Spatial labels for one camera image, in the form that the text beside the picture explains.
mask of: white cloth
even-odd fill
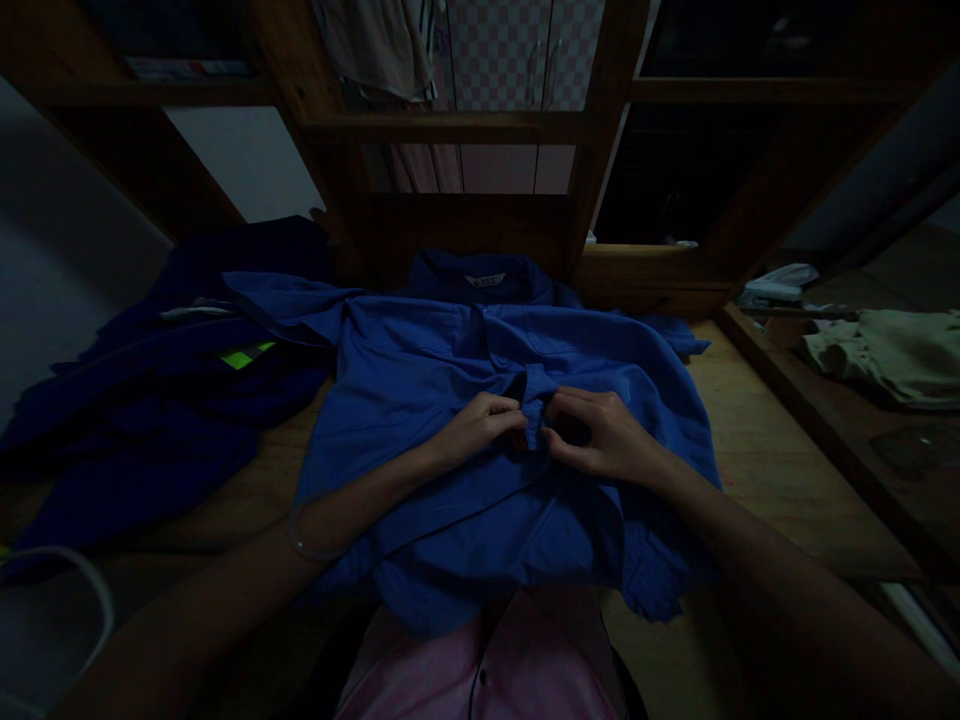
[[[805,335],[807,359],[823,374],[884,388],[904,407],[960,409],[960,311],[864,310]]]

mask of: finger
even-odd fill
[[[581,390],[580,388],[570,387],[569,385],[561,385],[557,388],[557,392],[561,395],[572,395],[573,397],[578,397],[581,400],[587,400],[589,402],[597,402],[600,400],[600,393],[592,393],[589,390]]]
[[[507,430],[522,430],[527,426],[527,416],[520,410],[510,410],[499,415],[488,415],[483,418],[484,434],[488,440],[499,437]]]
[[[592,402],[576,397],[575,395],[563,395],[557,393],[553,396],[550,404],[547,405],[547,419],[553,422],[560,413],[572,415],[578,420],[582,420],[587,425],[596,417],[597,406]]]
[[[501,395],[492,395],[488,392],[478,394],[471,402],[470,408],[478,417],[489,415],[491,412],[504,412],[505,410],[517,410],[520,403],[513,398],[506,398]]]
[[[505,398],[500,395],[494,395],[489,406],[489,411],[493,413],[509,412],[510,410],[519,410],[520,402],[513,398]]]
[[[595,450],[592,448],[577,447],[576,445],[570,445],[564,442],[563,438],[552,428],[540,428],[540,432],[547,439],[547,445],[550,448],[550,457],[580,472],[593,474],[591,470],[593,467],[591,460],[593,453],[596,452]]]

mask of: white wall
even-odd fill
[[[326,209],[276,108],[165,110],[247,222]]]
[[[960,149],[960,63],[891,128],[784,247],[825,250],[859,240],[905,186]]]
[[[928,225],[937,225],[944,230],[960,233],[960,194],[954,195],[952,200],[937,210],[926,220]]]
[[[0,78],[0,427],[136,301],[170,243]]]

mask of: blue shirt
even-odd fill
[[[329,492],[439,431],[477,393],[521,401],[531,450],[495,442],[422,488],[315,583],[379,597],[415,633],[456,628],[517,585],[603,584],[654,620],[714,573],[661,500],[553,462],[541,441],[559,385],[614,390],[661,443],[719,486],[706,412],[677,352],[705,348],[676,319],[586,310],[521,256],[425,251],[404,290],[373,294],[289,275],[228,273],[282,338],[337,346],[337,382],[297,493]]]

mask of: shirt sleeve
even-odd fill
[[[276,273],[228,272],[223,281],[257,323],[279,338],[302,345],[337,345],[344,302],[366,294],[358,288]]]

